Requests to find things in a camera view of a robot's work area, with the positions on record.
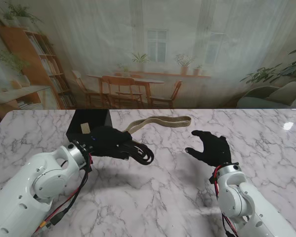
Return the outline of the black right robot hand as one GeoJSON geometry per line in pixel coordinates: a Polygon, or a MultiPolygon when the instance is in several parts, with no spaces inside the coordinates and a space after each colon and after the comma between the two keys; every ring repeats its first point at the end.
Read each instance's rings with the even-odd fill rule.
{"type": "Polygon", "coordinates": [[[185,148],[185,151],[209,166],[217,167],[225,163],[231,163],[231,152],[229,144],[224,136],[217,137],[209,131],[194,130],[192,135],[197,136],[203,142],[202,152],[193,148],[185,148]]]}

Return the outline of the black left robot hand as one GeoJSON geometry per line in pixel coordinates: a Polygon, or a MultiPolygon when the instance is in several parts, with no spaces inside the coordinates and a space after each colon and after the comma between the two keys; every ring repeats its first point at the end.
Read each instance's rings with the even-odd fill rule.
{"type": "Polygon", "coordinates": [[[89,153],[97,157],[111,157],[128,160],[129,155],[119,148],[132,140],[128,132],[121,132],[111,126],[96,127],[90,134],[85,135],[85,144],[89,146],[89,153]]]}

